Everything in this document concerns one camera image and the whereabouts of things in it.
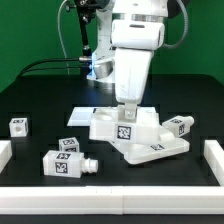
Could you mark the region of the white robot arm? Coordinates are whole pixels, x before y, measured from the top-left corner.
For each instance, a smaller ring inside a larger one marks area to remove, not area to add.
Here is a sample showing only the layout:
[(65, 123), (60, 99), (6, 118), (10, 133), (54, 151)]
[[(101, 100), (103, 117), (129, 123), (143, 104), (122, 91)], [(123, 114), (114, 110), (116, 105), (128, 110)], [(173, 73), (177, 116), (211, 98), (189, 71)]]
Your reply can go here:
[(141, 103), (154, 52), (177, 48), (164, 42), (166, 18), (187, 17), (190, 0), (96, 0), (98, 46), (90, 78), (115, 85), (124, 116), (133, 120)]

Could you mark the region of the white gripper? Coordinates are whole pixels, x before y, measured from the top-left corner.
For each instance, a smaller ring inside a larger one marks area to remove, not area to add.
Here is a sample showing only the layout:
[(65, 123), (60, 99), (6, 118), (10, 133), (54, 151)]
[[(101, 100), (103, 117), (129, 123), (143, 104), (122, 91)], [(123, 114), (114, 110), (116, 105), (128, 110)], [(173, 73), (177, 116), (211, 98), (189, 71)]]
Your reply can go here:
[(115, 94), (125, 104), (125, 118), (134, 120), (142, 101), (148, 70), (154, 51), (164, 40), (162, 22), (114, 20), (111, 40), (114, 57)]

